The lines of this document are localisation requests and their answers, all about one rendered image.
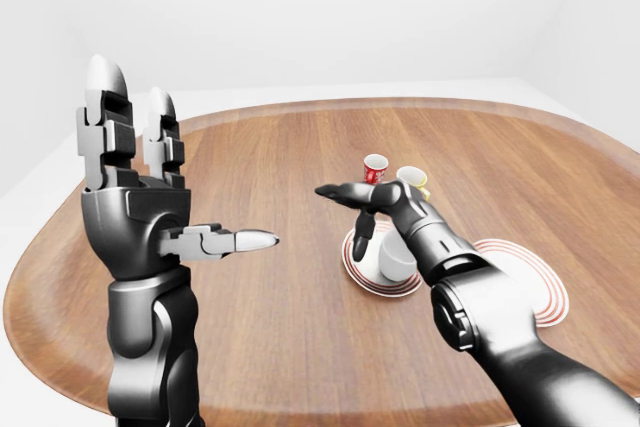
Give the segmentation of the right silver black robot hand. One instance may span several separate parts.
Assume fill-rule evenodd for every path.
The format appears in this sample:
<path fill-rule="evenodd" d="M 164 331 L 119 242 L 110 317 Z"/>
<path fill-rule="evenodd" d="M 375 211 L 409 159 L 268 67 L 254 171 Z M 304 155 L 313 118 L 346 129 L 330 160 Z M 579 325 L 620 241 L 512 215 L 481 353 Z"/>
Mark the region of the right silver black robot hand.
<path fill-rule="evenodd" d="M 317 187 L 315 193 L 360 211 L 353 240 L 352 256 L 355 261 L 361 261 L 366 253 L 375 230 L 375 214 L 378 212 L 391 217 L 418 263 L 426 259 L 426 248 L 417 240 L 417 231 L 426 225 L 427 219 L 431 218 L 435 210 L 417 188 L 402 180 L 377 185 L 347 182 Z"/>

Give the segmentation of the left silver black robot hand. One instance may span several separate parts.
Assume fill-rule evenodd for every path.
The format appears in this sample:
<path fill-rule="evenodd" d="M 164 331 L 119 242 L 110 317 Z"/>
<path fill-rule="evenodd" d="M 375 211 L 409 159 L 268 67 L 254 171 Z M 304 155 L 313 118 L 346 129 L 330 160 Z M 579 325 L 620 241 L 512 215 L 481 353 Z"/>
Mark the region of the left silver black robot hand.
<path fill-rule="evenodd" d="M 101 55 L 91 58 L 85 99 L 77 111 L 78 153 L 85 163 L 84 225 L 94 252 L 116 280 L 149 278 L 183 261 L 216 260 L 278 243 L 267 231 L 191 224 L 191 192 L 180 173 L 185 146 L 166 92 L 151 92 L 143 135 L 147 175 L 131 164 L 133 106 L 117 64 Z"/>

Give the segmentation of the red printed mug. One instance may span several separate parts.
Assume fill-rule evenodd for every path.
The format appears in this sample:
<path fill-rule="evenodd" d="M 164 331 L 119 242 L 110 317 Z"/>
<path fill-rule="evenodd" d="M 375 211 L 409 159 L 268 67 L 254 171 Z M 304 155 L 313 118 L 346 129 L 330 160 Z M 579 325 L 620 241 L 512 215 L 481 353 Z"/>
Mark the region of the red printed mug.
<path fill-rule="evenodd" d="M 382 181 L 389 161 L 381 154 L 372 153 L 364 158 L 363 164 L 364 181 L 368 184 L 377 184 Z"/>

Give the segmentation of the yellow and white mug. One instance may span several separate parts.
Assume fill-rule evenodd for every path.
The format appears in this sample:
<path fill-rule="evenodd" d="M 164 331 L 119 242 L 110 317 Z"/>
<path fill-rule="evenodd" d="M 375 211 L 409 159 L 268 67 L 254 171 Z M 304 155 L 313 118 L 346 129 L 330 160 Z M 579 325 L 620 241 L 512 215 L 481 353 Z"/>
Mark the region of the yellow and white mug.
<path fill-rule="evenodd" d="M 430 200 L 431 193 L 426 189 L 428 176 L 422 169 L 409 165 L 403 166 L 397 170 L 396 178 L 418 189 L 426 201 Z"/>

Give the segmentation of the white plate with red rings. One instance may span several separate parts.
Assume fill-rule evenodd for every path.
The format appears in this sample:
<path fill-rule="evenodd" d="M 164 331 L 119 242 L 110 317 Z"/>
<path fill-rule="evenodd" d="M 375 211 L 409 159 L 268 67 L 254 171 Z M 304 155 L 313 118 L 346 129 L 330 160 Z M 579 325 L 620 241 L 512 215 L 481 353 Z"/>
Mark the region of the white plate with red rings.
<path fill-rule="evenodd" d="M 473 243 L 474 248 L 526 291 L 538 327 L 551 327 L 569 313 L 567 290 L 541 257 L 520 244 L 497 238 Z"/>
<path fill-rule="evenodd" d="M 353 258 L 355 229 L 352 228 L 342 242 L 342 261 L 349 276 L 368 292 L 388 298 L 407 296 L 417 291 L 423 284 L 422 277 L 415 272 L 403 281 L 386 278 L 379 267 L 379 252 L 384 236 L 394 228 L 390 221 L 377 221 L 372 239 L 368 243 L 365 256 L 356 262 Z"/>

